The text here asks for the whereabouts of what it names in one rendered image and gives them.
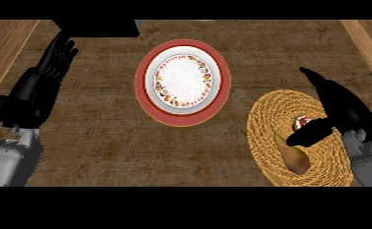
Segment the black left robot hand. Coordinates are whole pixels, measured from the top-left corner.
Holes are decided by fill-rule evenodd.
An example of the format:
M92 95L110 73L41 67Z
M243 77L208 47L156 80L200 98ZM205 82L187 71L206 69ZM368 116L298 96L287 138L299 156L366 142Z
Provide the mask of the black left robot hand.
M78 49L60 31L38 65L30 67L7 95L0 95L0 123L5 128L38 128L50 115L60 83Z

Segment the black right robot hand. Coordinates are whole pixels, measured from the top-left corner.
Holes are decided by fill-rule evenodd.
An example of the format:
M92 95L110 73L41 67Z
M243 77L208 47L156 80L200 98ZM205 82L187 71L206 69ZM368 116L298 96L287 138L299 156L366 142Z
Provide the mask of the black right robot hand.
M372 111L355 94L335 81L327 80L318 73L304 67L324 109L324 118L312 119L286 139L286 145L309 147L332 134L336 129L340 134L346 131L366 133L364 141L372 141Z

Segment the red and white cupcake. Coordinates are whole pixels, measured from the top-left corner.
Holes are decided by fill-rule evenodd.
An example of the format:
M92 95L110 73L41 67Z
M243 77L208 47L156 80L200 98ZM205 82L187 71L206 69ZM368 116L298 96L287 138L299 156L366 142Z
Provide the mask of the red and white cupcake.
M292 124L292 130L298 131L311 121L311 119L306 116L298 116L293 120Z

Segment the round woven wicker placemat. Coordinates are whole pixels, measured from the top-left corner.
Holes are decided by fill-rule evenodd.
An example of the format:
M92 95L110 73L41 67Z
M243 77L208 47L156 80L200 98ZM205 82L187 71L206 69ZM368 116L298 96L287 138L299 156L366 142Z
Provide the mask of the round woven wicker placemat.
M286 139L299 116L311 120L326 117L320 102L302 92L278 89L255 100L246 116L246 140L255 164L277 187L348 187L352 173L337 130L309 147L299 146L311 164L302 175L284 165L273 134Z

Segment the red rimmed floral plate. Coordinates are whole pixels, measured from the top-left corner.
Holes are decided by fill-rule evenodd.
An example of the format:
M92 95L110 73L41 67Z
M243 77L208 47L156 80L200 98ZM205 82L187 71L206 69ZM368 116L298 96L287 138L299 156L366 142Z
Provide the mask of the red rimmed floral plate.
M194 126L216 115L228 99L225 59L199 40L168 40L141 58L134 86L138 106L156 122Z

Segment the pale wooden board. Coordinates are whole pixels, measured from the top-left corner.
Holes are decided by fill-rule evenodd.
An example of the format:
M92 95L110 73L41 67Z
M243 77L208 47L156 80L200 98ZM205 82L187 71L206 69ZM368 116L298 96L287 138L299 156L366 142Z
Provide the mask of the pale wooden board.
M339 21L367 65L372 67L372 20Z

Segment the black appliance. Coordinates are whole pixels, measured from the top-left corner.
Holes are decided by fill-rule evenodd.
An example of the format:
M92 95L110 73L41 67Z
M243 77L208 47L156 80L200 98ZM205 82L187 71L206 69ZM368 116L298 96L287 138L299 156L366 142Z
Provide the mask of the black appliance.
M137 37L140 30L134 20L54 20L70 37Z

